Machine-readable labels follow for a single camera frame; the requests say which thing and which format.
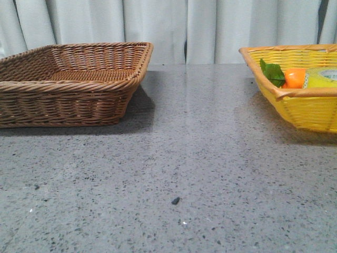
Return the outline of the small black debris chip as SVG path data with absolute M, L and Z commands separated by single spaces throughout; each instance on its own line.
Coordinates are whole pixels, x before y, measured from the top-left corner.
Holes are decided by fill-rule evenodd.
M 176 197 L 171 201 L 171 204 L 177 205 L 179 203 L 179 201 L 180 201 L 180 197 Z

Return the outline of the yellow tape roll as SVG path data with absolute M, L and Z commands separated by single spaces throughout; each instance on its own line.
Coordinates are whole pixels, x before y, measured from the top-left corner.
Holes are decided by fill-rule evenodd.
M 336 68 L 312 67 L 305 70 L 303 88 L 336 87 Z

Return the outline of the yellow wicker basket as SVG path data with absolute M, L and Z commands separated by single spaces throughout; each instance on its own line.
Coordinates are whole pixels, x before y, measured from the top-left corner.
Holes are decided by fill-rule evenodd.
M 260 59 L 292 67 L 336 67 L 336 44 L 242 47 L 246 64 L 263 96 L 278 114 L 296 128 L 336 132 L 336 88 L 279 89 L 262 73 Z

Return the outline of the orange toy carrot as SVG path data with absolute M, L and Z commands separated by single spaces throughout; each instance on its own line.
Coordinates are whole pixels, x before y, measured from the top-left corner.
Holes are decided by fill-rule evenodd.
M 267 63 L 260 59 L 260 67 L 264 76 L 281 89 L 301 89 L 304 84 L 306 69 L 290 68 L 282 70 L 279 64 Z

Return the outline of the brown wicker basket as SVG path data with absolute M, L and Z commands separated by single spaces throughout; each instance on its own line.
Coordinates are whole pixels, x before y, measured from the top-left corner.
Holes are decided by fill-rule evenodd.
M 150 42 L 56 44 L 1 59 L 1 127 L 116 124 L 152 52 Z

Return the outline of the white curtain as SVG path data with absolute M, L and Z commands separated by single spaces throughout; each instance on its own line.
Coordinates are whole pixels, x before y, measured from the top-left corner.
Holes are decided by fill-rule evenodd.
M 241 63 L 242 47 L 335 43 L 336 1 L 1 1 L 1 57 L 135 41 L 154 64 Z

